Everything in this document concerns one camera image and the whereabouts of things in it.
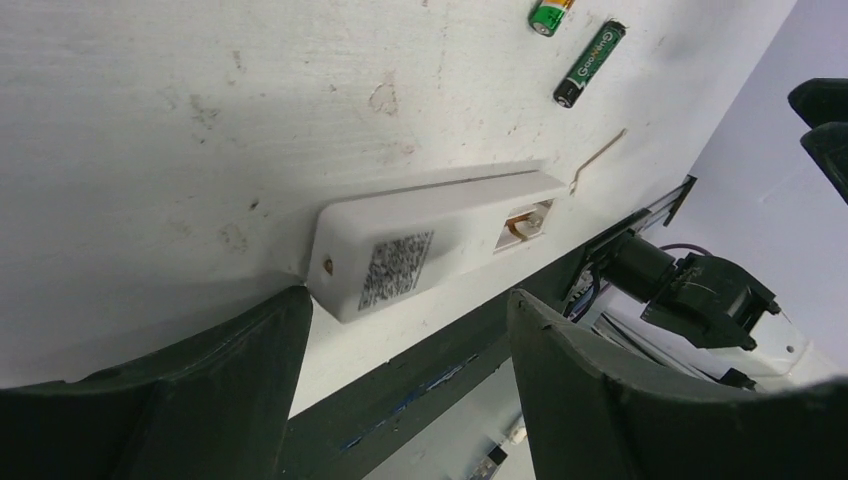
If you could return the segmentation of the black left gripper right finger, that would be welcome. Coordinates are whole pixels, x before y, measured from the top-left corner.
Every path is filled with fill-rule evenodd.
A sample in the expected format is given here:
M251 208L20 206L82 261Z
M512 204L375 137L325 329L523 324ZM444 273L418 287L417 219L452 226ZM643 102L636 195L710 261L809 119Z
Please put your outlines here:
M507 306L539 479L843 479L847 383L779 393L697 379L565 321L527 291Z

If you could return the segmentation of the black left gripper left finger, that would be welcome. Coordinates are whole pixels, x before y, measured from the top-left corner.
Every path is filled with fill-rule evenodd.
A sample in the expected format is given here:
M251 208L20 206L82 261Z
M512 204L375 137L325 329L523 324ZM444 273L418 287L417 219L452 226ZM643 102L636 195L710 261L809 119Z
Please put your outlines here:
M1 393L5 479L272 479L311 328L288 288L83 380Z

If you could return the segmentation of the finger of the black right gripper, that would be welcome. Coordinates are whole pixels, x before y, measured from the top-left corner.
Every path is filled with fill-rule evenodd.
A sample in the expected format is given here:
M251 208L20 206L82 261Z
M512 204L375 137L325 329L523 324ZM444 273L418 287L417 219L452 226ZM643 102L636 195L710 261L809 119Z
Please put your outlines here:
M847 202L847 79L813 78L787 99L810 128L800 144Z

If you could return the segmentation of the white remote control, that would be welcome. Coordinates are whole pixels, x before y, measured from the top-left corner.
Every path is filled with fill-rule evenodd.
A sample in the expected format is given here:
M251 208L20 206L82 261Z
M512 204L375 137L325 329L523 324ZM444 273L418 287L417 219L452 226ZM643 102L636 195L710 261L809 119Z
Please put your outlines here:
M568 192L530 171L333 203L318 216L306 286L352 322L539 244Z

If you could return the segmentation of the white remote battery cover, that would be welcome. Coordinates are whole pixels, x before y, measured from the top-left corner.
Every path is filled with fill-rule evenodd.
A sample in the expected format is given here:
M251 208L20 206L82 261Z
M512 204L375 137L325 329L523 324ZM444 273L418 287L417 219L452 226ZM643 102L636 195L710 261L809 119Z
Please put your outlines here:
M581 175L584 173L586 169L588 169L593 162L598 160L605 152L607 152L612 146L614 146L618 141L620 141L628 132L627 128L621 129L614 137L612 137L606 144L604 144L600 149L598 149L595 153L593 153L587 160L585 160L581 165L577 167L572 177L572 180L569 184L569 195L575 196L576 191L580 184Z

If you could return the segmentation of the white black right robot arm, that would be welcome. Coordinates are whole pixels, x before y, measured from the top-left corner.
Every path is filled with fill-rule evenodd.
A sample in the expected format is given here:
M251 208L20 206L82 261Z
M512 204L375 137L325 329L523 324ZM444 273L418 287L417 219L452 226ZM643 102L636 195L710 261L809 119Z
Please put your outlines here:
M725 258L676 259L626 230L601 247L592 281L593 294L603 284L619 289L644 305L643 321L727 362L722 384L771 392L847 374L791 323L770 289Z

